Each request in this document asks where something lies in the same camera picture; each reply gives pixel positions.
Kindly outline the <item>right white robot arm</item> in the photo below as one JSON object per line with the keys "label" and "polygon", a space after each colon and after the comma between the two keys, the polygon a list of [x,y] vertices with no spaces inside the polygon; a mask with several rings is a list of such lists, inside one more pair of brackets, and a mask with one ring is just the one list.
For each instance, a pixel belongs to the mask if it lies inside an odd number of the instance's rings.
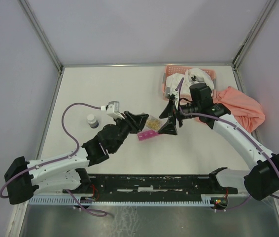
{"label": "right white robot arm", "polygon": [[205,83],[189,87],[191,100],[181,105],[182,84],[171,88],[169,101],[160,114],[167,122],[158,130],[159,134],[177,135],[183,120],[199,118],[210,129],[222,136],[244,159],[248,171],[224,168],[208,180],[208,188],[219,193],[225,187],[245,190],[255,200],[271,196],[279,199],[279,153],[276,154],[259,143],[247,132],[221,103],[214,103],[211,89]]}

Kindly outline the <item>amber pill bottle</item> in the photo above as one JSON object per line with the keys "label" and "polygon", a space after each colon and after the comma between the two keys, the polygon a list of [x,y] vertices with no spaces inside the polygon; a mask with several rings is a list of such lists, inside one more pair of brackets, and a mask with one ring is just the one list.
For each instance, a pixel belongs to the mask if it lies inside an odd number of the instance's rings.
{"label": "amber pill bottle", "polygon": [[150,130],[158,131],[163,126],[163,122],[155,117],[149,117],[145,126]]}

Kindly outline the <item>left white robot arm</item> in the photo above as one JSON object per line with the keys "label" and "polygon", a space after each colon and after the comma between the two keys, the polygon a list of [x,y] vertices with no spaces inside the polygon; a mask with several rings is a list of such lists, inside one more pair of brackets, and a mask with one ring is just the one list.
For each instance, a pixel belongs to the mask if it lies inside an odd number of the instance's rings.
{"label": "left white robot arm", "polygon": [[129,134],[141,132],[148,114],[125,111],[115,124],[107,124],[91,140],[66,155],[47,160],[16,158],[4,175],[6,198],[12,205],[28,201],[46,191],[78,190],[87,192],[91,187],[86,168],[109,159],[121,147]]}

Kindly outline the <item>pink weekly pill organizer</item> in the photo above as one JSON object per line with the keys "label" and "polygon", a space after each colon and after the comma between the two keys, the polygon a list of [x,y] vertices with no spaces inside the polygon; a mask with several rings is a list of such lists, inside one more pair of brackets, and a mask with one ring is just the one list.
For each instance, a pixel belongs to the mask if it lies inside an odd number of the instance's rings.
{"label": "pink weekly pill organizer", "polygon": [[138,140],[139,141],[144,141],[144,140],[148,140],[154,137],[159,136],[160,134],[154,130],[148,130],[148,131],[142,131],[140,133],[137,134]]}

